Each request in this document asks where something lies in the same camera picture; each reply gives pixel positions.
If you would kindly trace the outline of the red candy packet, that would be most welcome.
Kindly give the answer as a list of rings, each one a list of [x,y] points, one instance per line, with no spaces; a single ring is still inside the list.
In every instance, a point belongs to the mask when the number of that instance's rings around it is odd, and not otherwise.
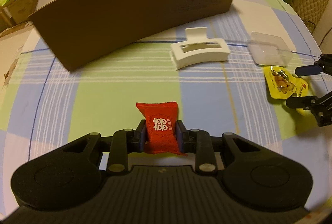
[[[176,139],[176,121],[178,118],[178,103],[136,103],[137,109],[145,117],[148,141],[144,152],[148,154],[172,153],[184,155],[180,152]]]

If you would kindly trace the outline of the white hair claw clip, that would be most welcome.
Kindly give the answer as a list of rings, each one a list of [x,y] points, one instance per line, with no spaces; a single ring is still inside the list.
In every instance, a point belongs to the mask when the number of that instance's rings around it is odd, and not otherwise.
[[[171,44],[170,56],[176,70],[191,65],[227,61],[230,50],[222,38],[208,38],[207,27],[186,28],[186,40]]]

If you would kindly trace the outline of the yellow snack packet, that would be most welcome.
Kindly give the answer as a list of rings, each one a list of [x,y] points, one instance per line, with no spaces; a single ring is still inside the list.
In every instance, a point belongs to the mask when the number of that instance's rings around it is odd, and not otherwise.
[[[293,94],[295,94],[295,97],[309,96],[308,83],[303,78],[292,75],[286,68],[264,66],[263,73],[270,96],[275,100],[280,100],[286,111],[291,110],[286,106],[286,100]]]

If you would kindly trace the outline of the checked bed sheet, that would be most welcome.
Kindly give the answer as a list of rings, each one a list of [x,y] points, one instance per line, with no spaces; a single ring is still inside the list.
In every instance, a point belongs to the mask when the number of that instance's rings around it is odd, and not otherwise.
[[[252,32],[281,37],[292,51],[289,71],[310,65],[320,49],[296,12],[282,0],[234,0],[229,12],[192,23],[231,51],[224,63],[177,71],[169,50],[185,26],[139,40],[70,73],[33,29],[25,45],[6,37],[1,61],[1,216],[17,203],[10,187],[16,168],[90,132],[110,136],[136,128],[136,105],[175,101],[189,129],[213,136],[237,133],[308,168],[314,186],[307,208],[331,196],[331,128],[272,99],[263,69],[247,48]]]

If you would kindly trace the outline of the clear plastic tray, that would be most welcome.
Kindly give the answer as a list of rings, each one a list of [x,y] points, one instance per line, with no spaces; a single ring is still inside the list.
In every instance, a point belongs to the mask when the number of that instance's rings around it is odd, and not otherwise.
[[[248,50],[257,65],[287,67],[293,54],[285,41],[278,36],[252,32]]]

